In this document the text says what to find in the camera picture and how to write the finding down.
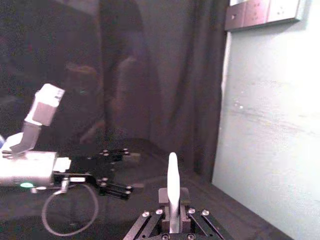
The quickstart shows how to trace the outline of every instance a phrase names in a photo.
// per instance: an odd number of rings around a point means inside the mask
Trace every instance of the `white cable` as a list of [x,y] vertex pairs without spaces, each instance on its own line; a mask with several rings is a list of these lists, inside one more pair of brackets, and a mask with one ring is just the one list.
[[53,193],[44,203],[44,206],[42,208],[42,212],[41,212],[41,218],[42,218],[42,223],[45,227],[45,229],[48,230],[48,232],[52,233],[53,235],[59,236],[59,237],[69,237],[78,233],[81,233],[82,231],[86,230],[88,227],[91,226],[91,224],[96,220],[97,216],[98,216],[98,212],[99,212],[99,203],[98,203],[98,199],[94,193],[94,191],[87,185],[83,185],[84,187],[86,187],[88,189],[88,191],[90,192],[92,199],[94,201],[94,213],[93,216],[91,218],[91,220],[88,222],[88,224],[86,226],[84,226],[83,228],[80,228],[77,231],[74,232],[70,232],[70,233],[59,233],[54,231],[48,224],[47,222],[47,209],[48,209],[48,205],[51,202],[51,200],[59,195],[61,193],[61,191],[56,191],[55,193]]

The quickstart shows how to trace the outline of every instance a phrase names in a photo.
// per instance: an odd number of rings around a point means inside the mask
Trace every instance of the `black table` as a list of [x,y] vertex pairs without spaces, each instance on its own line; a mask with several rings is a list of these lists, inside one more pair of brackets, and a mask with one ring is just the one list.
[[[23,189],[0,189],[0,239],[46,240],[121,240],[144,210],[156,210],[158,190],[167,186],[168,152],[150,142],[130,139],[113,147],[129,148],[141,153],[139,164],[115,165],[115,181],[143,184],[128,201],[99,196],[99,215],[84,232],[71,237],[57,237],[47,232],[41,220],[45,200],[53,193],[31,194]],[[198,210],[208,209],[235,240],[291,240],[290,237],[248,210],[239,202],[179,163],[180,186],[189,189],[191,204]],[[73,232],[84,226],[94,212],[93,200],[83,186],[59,195],[50,204],[48,222],[57,232]]]

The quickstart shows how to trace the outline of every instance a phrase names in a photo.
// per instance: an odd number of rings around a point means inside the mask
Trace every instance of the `screw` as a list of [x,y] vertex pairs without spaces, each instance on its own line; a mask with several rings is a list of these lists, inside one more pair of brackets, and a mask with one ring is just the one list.
[[189,208],[188,213],[189,214],[194,214],[196,210],[194,208]]
[[188,239],[188,240],[194,240],[194,239],[196,239],[196,236],[193,235],[193,234],[188,234],[187,239]]
[[157,214],[157,215],[160,215],[160,214],[162,214],[164,211],[162,210],[162,209],[158,209],[157,211],[155,211],[155,213]]
[[162,235],[162,238],[161,238],[162,240],[168,240],[168,239],[170,239],[170,237],[169,237],[169,235],[168,234],[164,234],[164,235]]
[[202,215],[203,216],[208,216],[209,215],[209,211],[208,210],[205,210],[205,209],[203,209],[203,211],[202,211]]
[[150,212],[148,212],[148,211],[145,211],[144,213],[142,213],[142,216],[143,217],[149,217],[149,215],[150,215]]
[[38,190],[35,187],[31,188],[30,191],[31,191],[32,194],[37,194],[38,193]]

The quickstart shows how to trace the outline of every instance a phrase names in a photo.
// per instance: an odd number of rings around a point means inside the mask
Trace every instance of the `black curtain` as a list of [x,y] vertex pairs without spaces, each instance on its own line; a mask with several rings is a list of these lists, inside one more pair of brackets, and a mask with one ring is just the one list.
[[228,0],[102,0],[107,144],[143,138],[211,181]]

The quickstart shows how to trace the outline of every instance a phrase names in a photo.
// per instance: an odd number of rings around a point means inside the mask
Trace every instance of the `power socket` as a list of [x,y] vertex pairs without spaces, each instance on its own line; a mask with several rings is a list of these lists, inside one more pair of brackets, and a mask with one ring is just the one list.
[[271,0],[267,22],[301,20],[304,0]]
[[250,27],[265,24],[268,18],[269,6],[270,0],[247,1],[243,26]]
[[247,2],[232,5],[227,8],[225,16],[225,30],[230,31],[244,26]]

